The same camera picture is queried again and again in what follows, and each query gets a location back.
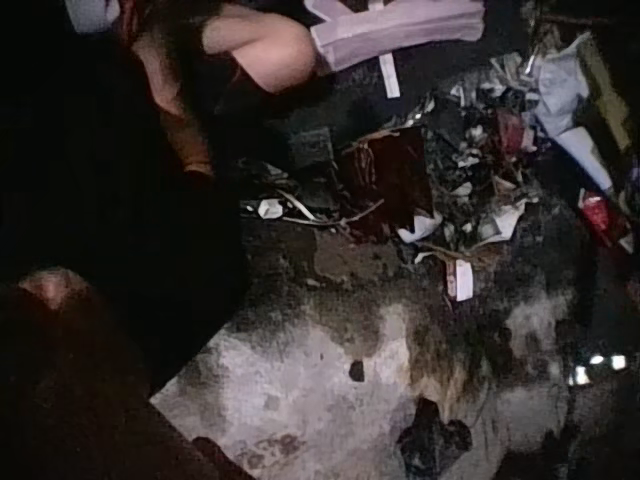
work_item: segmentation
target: concrete floor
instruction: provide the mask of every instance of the concrete floor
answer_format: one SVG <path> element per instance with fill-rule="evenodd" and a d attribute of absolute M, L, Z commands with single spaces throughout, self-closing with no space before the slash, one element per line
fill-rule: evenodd
<path fill-rule="evenodd" d="M 443 478 L 488 480 L 507 452 L 562 429 L 569 338 L 556 332 L 575 323 L 589 237 L 553 197 L 528 207 L 476 272 L 475 298 L 451 307 L 439 260 L 409 267 L 391 244 L 274 223 L 247 224 L 245 238 L 245 308 L 154 399 L 187 437 L 213 438 L 261 479 L 403 479 L 396 442 L 424 396 L 472 432 Z"/>

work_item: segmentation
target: dark hair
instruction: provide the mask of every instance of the dark hair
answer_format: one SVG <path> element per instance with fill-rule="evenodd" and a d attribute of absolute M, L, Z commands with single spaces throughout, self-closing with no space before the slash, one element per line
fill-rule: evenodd
<path fill-rule="evenodd" d="M 220 13 L 221 0 L 153 0 L 143 29 L 157 29 L 168 45 L 201 48 L 204 24 Z"/>

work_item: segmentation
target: bare knee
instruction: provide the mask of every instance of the bare knee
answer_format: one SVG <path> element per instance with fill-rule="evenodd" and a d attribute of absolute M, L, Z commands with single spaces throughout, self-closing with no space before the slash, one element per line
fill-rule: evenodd
<path fill-rule="evenodd" d="M 309 31 L 275 14 L 262 15 L 268 32 L 233 55 L 262 88 L 279 93 L 307 81 L 316 65 L 316 49 Z"/>

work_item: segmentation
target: pink paper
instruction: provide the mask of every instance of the pink paper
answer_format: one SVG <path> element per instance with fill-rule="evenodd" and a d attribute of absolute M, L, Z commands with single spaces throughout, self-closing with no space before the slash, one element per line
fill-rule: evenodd
<path fill-rule="evenodd" d="M 312 34 L 332 71 L 393 50 L 433 41 L 478 40 L 484 5 L 471 0 L 396 0 L 378 11 L 317 25 Z"/>

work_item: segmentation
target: black cloth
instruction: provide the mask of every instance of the black cloth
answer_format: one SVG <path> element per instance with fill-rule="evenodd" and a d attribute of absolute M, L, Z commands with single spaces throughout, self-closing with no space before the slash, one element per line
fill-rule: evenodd
<path fill-rule="evenodd" d="M 115 39 L 73 34 L 55 1 L 11 3 L 48 43 L 39 55 L 14 43 L 7 57 L 0 280 L 48 266 L 82 275 L 140 347 L 158 388 L 244 291 L 230 188 L 182 172 L 141 63 Z"/>

